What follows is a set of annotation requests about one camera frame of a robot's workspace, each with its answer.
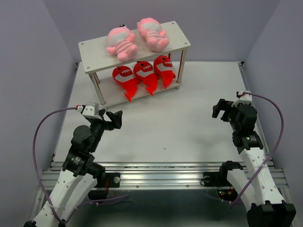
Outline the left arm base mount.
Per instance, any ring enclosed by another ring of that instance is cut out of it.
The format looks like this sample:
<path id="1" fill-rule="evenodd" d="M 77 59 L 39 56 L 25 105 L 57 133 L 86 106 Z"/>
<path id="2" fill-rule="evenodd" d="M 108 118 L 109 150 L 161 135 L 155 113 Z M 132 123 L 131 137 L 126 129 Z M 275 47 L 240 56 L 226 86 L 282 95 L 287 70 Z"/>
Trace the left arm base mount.
<path id="1" fill-rule="evenodd" d="M 103 178 L 98 179 L 97 185 L 88 193 L 90 200 L 103 200 L 109 196 L 109 189 L 116 189 L 120 187 L 119 172 L 105 173 Z"/>

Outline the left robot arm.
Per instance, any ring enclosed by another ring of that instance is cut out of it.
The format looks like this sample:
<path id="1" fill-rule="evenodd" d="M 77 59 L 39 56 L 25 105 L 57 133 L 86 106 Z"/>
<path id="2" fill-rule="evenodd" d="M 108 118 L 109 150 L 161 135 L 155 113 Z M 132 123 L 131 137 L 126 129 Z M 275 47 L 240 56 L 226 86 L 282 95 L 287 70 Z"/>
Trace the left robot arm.
<path id="1" fill-rule="evenodd" d="M 105 131 L 122 127 L 123 112 L 100 109 L 97 103 L 71 107 L 81 114 L 90 125 L 80 125 L 73 131 L 71 147 L 51 193 L 47 193 L 41 176 L 36 174 L 46 202 L 26 227 L 64 227 L 78 207 L 95 187 L 106 183 L 106 169 L 94 161 L 93 153 Z"/>

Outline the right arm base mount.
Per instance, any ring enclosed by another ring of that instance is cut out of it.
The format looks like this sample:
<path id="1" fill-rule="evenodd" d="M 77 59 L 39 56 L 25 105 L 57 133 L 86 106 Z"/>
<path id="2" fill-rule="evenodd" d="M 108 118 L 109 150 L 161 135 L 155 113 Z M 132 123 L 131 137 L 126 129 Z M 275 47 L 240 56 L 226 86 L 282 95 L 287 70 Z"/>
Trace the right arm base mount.
<path id="1" fill-rule="evenodd" d="M 205 187 L 215 187 L 219 199 L 233 202 L 238 194 L 234 187 L 226 180 L 221 178 L 219 172 L 203 172 L 200 184 Z"/>

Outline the red clownfish plush toy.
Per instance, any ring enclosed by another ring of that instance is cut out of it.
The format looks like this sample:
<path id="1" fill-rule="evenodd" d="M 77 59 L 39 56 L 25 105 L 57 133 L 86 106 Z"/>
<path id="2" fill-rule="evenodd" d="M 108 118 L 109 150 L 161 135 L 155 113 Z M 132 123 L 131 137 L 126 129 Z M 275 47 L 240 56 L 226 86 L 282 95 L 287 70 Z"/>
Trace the red clownfish plush toy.
<path id="1" fill-rule="evenodd" d="M 136 95 L 140 80 L 135 77 L 132 70 L 128 66 L 117 66 L 112 71 L 114 81 L 125 90 L 125 97 L 131 103 L 132 98 Z"/>

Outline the pink striped plush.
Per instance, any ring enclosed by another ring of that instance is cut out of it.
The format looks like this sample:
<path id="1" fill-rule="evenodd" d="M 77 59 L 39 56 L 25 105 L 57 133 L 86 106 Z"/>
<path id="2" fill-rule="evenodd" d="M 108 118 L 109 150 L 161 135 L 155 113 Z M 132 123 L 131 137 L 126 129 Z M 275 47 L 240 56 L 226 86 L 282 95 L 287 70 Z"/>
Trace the pink striped plush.
<path id="1" fill-rule="evenodd" d="M 135 35 L 126 25 L 113 28 L 107 35 L 107 52 L 116 55 L 121 62 L 135 58 L 138 47 L 134 44 Z"/>

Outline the pink plush toy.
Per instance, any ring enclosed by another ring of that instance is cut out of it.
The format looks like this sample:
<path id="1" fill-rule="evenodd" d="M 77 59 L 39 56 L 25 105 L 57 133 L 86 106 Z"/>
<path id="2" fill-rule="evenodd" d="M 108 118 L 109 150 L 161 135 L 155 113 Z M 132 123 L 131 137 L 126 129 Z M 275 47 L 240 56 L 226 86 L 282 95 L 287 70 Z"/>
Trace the pink plush toy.
<path id="1" fill-rule="evenodd" d="M 170 40 L 166 37 L 166 30 L 151 17 L 138 21 L 137 31 L 146 41 L 148 48 L 154 52 L 162 52 L 169 45 Z"/>

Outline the red shark plush toy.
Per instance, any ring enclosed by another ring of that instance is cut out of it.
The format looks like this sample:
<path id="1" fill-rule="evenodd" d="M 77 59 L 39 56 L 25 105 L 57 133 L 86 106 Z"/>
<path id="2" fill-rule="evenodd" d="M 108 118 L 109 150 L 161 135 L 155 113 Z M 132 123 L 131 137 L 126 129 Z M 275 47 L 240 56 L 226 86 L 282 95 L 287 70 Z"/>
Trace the red shark plush toy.
<path id="1" fill-rule="evenodd" d="M 138 61 L 134 65 L 134 75 L 144 83 L 147 92 L 154 96 L 158 87 L 159 76 L 155 74 L 153 66 L 148 61 Z"/>

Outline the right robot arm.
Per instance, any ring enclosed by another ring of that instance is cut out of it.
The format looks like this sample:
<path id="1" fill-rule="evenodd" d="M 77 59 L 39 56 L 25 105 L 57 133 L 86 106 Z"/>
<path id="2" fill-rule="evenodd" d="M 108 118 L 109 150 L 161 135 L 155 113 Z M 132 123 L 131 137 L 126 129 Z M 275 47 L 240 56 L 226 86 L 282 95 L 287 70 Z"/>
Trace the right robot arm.
<path id="1" fill-rule="evenodd" d="M 250 227 L 289 227 L 296 215 L 293 204 L 287 203 L 278 190 L 267 165 L 264 146 L 255 132 L 257 110 L 249 98 L 227 101 L 220 99 L 213 106 L 212 117 L 228 122 L 233 130 L 232 141 L 244 162 L 249 176 L 237 162 L 223 163 L 218 172 L 222 184 L 231 184 L 247 210 Z"/>

